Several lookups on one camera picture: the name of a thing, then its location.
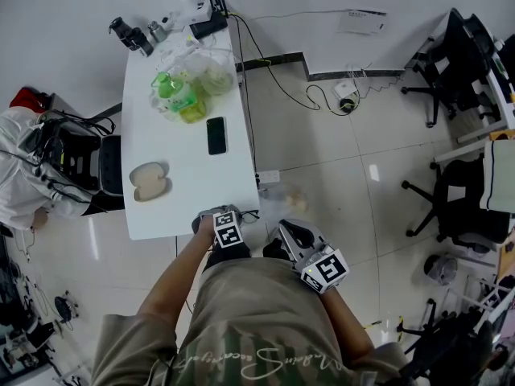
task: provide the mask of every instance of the table leg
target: table leg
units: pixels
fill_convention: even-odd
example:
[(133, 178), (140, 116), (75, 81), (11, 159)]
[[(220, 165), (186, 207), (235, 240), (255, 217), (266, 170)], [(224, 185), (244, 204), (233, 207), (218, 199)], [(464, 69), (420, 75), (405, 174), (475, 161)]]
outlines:
[(503, 129), (504, 127), (506, 127), (506, 121), (504, 119), (502, 119), (502, 120), (496, 121), (495, 123), (492, 123), (491, 125), (484, 127), (483, 129), (475, 130), (471, 133), (465, 134), (464, 136), (457, 138), (456, 142), (465, 143), (469, 140), (472, 140), (473, 138), (478, 138), (479, 136), (484, 136), (485, 134), (494, 132), (496, 130)]
[(484, 148), (485, 140), (479, 140), (478, 142), (474, 142), (470, 145), (460, 147), (459, 149), (440, 154), (435, 157), (435, 162), (440, 163), (446, 160), (450, 160), (452, 158), (457, 158), (467, 153), (471, 153), (472, 151), (481, 150)]

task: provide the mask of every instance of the person in white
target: person in white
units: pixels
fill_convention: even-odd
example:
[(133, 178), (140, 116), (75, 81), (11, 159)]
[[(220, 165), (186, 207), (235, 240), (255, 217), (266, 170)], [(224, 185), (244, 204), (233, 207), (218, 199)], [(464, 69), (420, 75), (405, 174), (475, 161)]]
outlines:
[[(36, 125), (38, 116), (24, 107), (13, 107), (0, 113), (0, 150), (37, 163), (36, 159), (19, 148), (19, 143)], [(46, 222), (47, 213), (50, 216), (75, 218), (88, 209), (87, 203), (78, 203), (48, 188), (48, 181), (41, 179), (43, 175), (69, 183), (49, 164), (44, 163), (40, 169), (40, 176), (37, 176), (36, 167), (0, 151), (0, 222), (27, 230), (41, 227)], [(91, 201), (90, 195), (76, 188), (67, 187), (65, 192), (78, 200)]]

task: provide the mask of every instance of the plastic container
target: plastic container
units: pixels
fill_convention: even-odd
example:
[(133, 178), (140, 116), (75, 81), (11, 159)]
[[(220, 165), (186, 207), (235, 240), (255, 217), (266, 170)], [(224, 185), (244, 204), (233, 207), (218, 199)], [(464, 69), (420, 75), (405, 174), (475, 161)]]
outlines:
[[(161, 106), (170, 110), (172, 114), (179, 115), (184, 122), (194, 123), (206, 117), (207, 109), (202, 93), (198, 93), (198, 90), (180, 77), (160, 72), (151, 87), (157, 89)], [(150, 102), (155, 106), (155, 99), (151, 98)], [(174, 120), (173, 116), (165, 117), (168, 120)]]

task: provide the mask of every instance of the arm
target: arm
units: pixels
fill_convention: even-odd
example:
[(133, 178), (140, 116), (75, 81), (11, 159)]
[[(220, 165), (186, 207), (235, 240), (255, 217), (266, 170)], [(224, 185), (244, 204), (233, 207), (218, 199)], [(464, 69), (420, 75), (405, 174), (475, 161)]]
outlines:
[(333, 287), (321, 294), (320, 300), (335, 330), (344, 363), (351, 363), (374, 350), (367, 332), (352, 314), (336, 288)]
[(138, 314), (161, 318), (175, 329), (196, 271), (214, 238), (212, 216), (205, 216), (200, 222), (199, 231), (155, 283)]

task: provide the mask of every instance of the red object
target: red object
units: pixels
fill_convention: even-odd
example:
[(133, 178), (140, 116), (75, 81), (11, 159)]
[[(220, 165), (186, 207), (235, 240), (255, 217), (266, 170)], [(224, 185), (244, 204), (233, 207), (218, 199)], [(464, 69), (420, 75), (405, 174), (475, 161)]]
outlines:
[(50, 109), (52, 98), (46, 93), (36, 92), (32, 88), (22, 88), (12, 100), (9, 107), (27, 107), (34, 113), (44, 113)]

